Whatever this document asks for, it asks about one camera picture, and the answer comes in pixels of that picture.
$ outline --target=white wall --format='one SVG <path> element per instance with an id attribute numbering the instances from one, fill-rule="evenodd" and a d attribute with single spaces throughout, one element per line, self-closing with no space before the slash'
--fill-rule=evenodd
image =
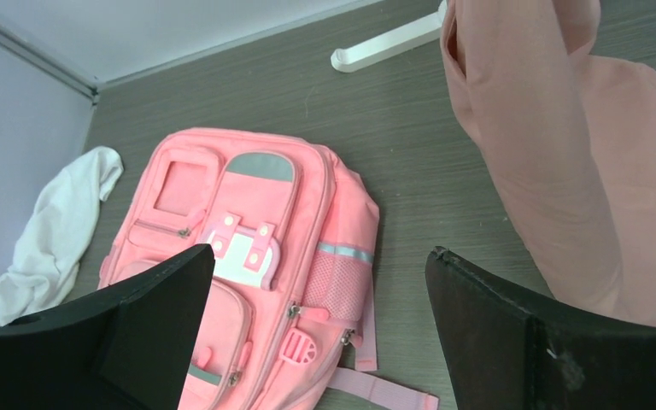
<path id="1" fill-rule="evenodd" d="M 0 274 L 41 189 L 84 146 L 91 101 L 0 48 Z"/>
<path id="2" fill-rule="evenodd" d="M 0 0 L 0 23 L 107 82 L 353 1 Z"/>

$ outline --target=pink mesh pocket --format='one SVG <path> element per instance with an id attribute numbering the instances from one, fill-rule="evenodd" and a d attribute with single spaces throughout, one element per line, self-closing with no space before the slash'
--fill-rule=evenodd
<path id="1" fill-rule="evenodd" d="M 354 329 L 363 313 L 371 274 L 366 257 L 319 250 L 308 276 L 303 305 L 327 309 L 331 322 Z"/>

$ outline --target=white towel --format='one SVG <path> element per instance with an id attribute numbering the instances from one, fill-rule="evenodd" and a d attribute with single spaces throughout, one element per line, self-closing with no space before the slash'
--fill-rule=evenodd
<path id="1" fill-rule="evenodd" d="M 0 325 L 52 308 L 68 295 L 97 225 L 99 201 L 107 200 L 122 170 L 116 151 L 97 147 L 44 187 L 12 265 L 0 276 Z"/>

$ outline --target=zipper track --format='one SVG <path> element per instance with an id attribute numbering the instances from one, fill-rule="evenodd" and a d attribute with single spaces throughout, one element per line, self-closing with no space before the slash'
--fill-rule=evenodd
<path id="1" fill-rule="evenodd" d="M 154 224 L 152 222 L 147 222 L 145 220 L 135 220 L 134 225 L 142 226 L 143 228 L 151 229 L 153 231 L 166 233 L 168 235 L 174 235 L 183 239 L 187 239 L 192 234 L 192 230 L 189 227 L 185 227 L 184 229 L 175 229 L 164 225 Z"/>
<path id="2" fill-rule="evenodd" d="M 236 361 L 240 360 L 240 355 L 243 353 L 245 343 L 248 340 L 250 328 L 252 327 L 253 324 L 252 307 L 249 305 L 249 302 L 246 301 L 242 296 L 240 296 L 233 288 L 231 288 L 227 284 L 223 284 L 217 280 L 214 281 L 214 284 L 218 284 L 218 287 L 222 288 L 222 290 L 225 293 L 227 293 L 237 301 L 237 304 L 240 306 L 240 310 L 241 310 L 240 315 L 243 317 L 243 328 L 240 330 L 240 337 L 237 346 L 235 347 L 235 350 L 232 352 L 232 357 L 230 358 L 230 365 L 227 368 L 226 377 L 220 383 L 221 384 L 220 390 L 218 390 L 218 393 L 215 396 L 213 403 L 207 407 L 207 410 L 212 410 L 216 408 L 218 404 L 220 404 L 220 399 L 222 399 L 222 396 L 225 395 L 225 392 L 229 388 L 234 387 L 235 384 L 237 384 L 237 382 L 239 381 L 239 380 L 235 380 L 234 384 L 232 383 L 234 380 L 233 378 L 236 376 L 238 372 Z M 247 322 L 248 313 L 249 313 L 250 325 L 245 325 L 245 323 Z"/>
<path id="3" fill-rule="evenodd" d="M 264 153 L 264 154 L 269 154 L 269 155 L 277 155 L 280 158 L 283 158 L 285 161 L 287 161 L 290 166 L 293 168 L 293 190 L 290 193 L 290 199 L 288 200 L 288 204 L 285 207 L 285 212 L 283 213 L 283 217 L 280 220 L 280 225 L 279 229 L 275 231 L 275 237 L 279 239 L 283 239 L 285 237 L 285 233 L 288 231 L 288 223 L 290 222 L 290 216 L 295 212 L 296 210 L 296 199 L 298 197 L 298 191 L 300 190 L 301 187 L 301 182 L 302 182 L 302 169 L 293 161 L 291 160 L 288 156 L 281 154 L 276 151 L 271 151 L 271 150 L 254 150 L 254 151 L 248 151 L 248 152 L 259 152 L 259 153 Z M 215 196 L 217 196 L 217 193 L 220 191 L 220 187 L 218 186 L 218 189 L 215 190 Z"/>
<path id="4" fill-rule="evenodd" d="M 301 145 L 305 146 L 303 143 L 295 143 L 295 145 Z M 315 154 L 320 158 L 320 160 L 323 161 L 323 166 L 325 169 L 325 178 L 323 181 L 323 186 L 325 187 L 323 189 L 323 197 L 321 198 L 321 209 L 319 210 L 319 215 L 316 220 L 320 220 L 322 222 L 325 222 L 325 216 L 328 214 L 328 208 L 330 207 L 330 204 L 327 203 L 326 197 L 328 195 L 328 186 L 329 186 L 329 178 L 332 176 L 332 168 L 329 166 L 328 161 L 326 158 L 323 156 L 323 153 L 321 153 L 317 148 L 310 146 L 311 149 L 315 152 Z M 313 232 L 311 235 L 311 241 L 312 242 L 318 242 L 318 235 L 320 235 L 320 230 L 317 230 L 318 223 L 316 222 L 313 224 Z M 306 258 L 306 250 L 309 249 L 308 244 L 304 247 L 303 252 L 302 252 L 302 258 L 301 258 L 301 265 L 305 264 L 305 258 Z M 265 385 L 265 382 L 267 381 L 267 378 L 270 376 L 270 372 L 273 368 L 274 362 L 275 362 L 275 357 L 278 353 L 278 347 L 280 343 L 283 341 L 283 338 L 285 337 L 285 331 L 288 328 L 288 325 L 292 322 L 294 322 L 293 318 L 290 318 L 288 314 L 286 313 L 290 306 L 292 304 L 295 304 L 296 302 L 293 301 L 293 292 L 295 292 L 295 287 L 296 287 L 296 282 L 298 281 L 298 278 L 301 276 L 307 276 L 310 271 L 310 266 L 308 265 L 307 267 L 304 268 L 304 272 L 300 272 L 297 274 L 292 283 L 290 284 L 290 291 L 287 293 L 287 300 L 286 303 L 283 304 L 284 306 L 284 311 L 281 313 L 281 319 L 280 322 L 278 323 L 278 326 L 276 327 L 275 331 L 272 332 L 273 337 L 272 341 L 270 344 L 270 348 L 267 351 L 267 355 L 265 356 L 265 359 L 262 361 L 262 366 L 260 373 L 258 374 L 258 378 L 255 380 L 255 384 L 253 386 L 253 389 L 250 391 L 247 400 L 243 403 L 243 405 L 240 407 L 240 410 L 249 410 L 257 398 L 260 396 L 260 392 Z"/>

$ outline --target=pink backpack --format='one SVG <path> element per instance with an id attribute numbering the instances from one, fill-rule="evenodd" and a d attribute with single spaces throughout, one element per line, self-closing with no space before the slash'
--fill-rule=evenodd
<path id="1" fill-rule="evenodd" d="M 215 254 L 180 410 L 308 410 L 326 387 L 395 410 L 438 399 L 378 368 L 378 207 L 358 174 L 299 138 L 217 129 L 167 137 L 144 171 L 99 287 L 195 243 Z M 356 370 L 337 368 L 353 344 Z"/>

